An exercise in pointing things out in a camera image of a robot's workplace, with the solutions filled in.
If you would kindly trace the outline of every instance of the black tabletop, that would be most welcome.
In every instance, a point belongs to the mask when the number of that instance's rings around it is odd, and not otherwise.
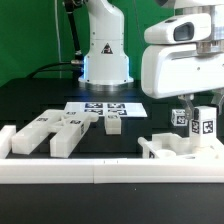
[[[210,93],[196,96],[195,104],[208,104]],[[70,158],[141,157],[138,137],[173,132],[171,109],[181,108],[177,98],[153,100],[140,83],[120,92],[93,92],[78,88],[71,79],[14,79],[0,88],[0,126],[16,124],[17,131],[47,109],[64,109],[67,102],[142,103],[148,117],[122,118],[122,134],[107,136],[104,120],[91,125]],[[222,139],[223,117],[218,119]],[[49,138],[29,156],[50,158]],[[223,223],[223,184],[45,184],[0,185],[0,223]]]

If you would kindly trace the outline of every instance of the warning label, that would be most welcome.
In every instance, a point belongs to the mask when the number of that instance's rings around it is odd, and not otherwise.
[[[110,45],[107,43],[101,52],[102,54],[113,54]]]

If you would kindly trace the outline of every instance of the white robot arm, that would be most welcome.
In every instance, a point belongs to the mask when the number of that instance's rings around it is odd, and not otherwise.
[[[90,50],[84,60],[81,86],[117,90],[133,83],[124,53],[124,15],[107,0],[84,1],[90,20]]]

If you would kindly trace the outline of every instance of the white object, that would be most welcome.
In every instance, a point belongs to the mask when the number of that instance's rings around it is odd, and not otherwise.
[[[175,31],[180,27],[192,28],[192,37],[187,40],[176,40]],[[206,39],[211,34],[211,16],[207,13],[173,16],[146,29],[144,37],[151,44],[178,44]]]
[[[148,142],[146,139],[140,137],[138,143],[143,147],[143,159],[172,159],[176,157],[174,151],[161,148],[161,142]]]
[[[5,125],[0,131],[0,159],[5,159],[12,148],[11,138],[16,134],[16,126]]]
[[[50,140],[51,157],[68,158],[89,129],[90,123],[96,122],[98,118],[97,113],[78,112],[60,121],[62,122],[61,130]]]
[[[90,20],[90,50],[84,61],[82,84],[117,86],[133,82],[124,53],[124,15],[107,0],[86,2]]]
[[[206,5],[223,5],[222,0],[176,0],[175,8],[187,8]]]
[[[174,151],[177,159],[224,158],[224,145],[216,138],[216,109],[201,106],[195,110],[198,110],[198,118],[190,121],[190,137],[181,138],[176,134],[166,133],[153,135],[149,142],[139,138],[138,142],[143,147],[143,158],[152,158],[158,150],[163,149]]]
[[[104,125],[107,135],[121,134],[121,118],[118,113],[108,112],[105,115]]]
[[[223,53],[199,57],[194,43],[149,46],[142,59],[142,89],[164,98],[222,88],[223,61]]]
[[[0,167],[1,184],[224,183],[222,159],[4,159]]]
[[[176,127],[187,126],[188,120],[185,118],[185,110],[173,109],[171,122]]]
[[[30,154],[50,133],[48,125],[60,120],[62,110],[47,110],[12,137],[12,151]]]
[[[216,139],[216,108],[196,107],[198,118],[189,125],[190,141],[193,147],[210,147]]]
[[[103,117],[107,112],[113,111],[119,113],[120,117],[147,117],[142,103],[68,102],[64,110],[68,115],[76,112],[95,112]]]
[[[197,7],[197,6],[206,6],[206,5],[222,5],[223,0],[167,0],[164,1],[162,7],[169,7],[169,8],[190,8],[190,7]]]

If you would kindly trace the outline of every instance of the green wall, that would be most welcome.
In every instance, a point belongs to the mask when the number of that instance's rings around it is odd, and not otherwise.
[[[109,0],[125,15],[125,52],[130,58],[130,75],[140,79],[141,57],[146,44],[144,30],[167,17],[173,10],[162,9],[154,0]],[[36,68],[58,62],[54,0],[0,1],[0,85],[10,79],[25,77]],[[70,29],[58,0],[58,19],[63,61],[73,58]],[[89,49],[89,22],[86,7],[75,11],[81,48]],[[59,77],[45,73],[38,77]]]

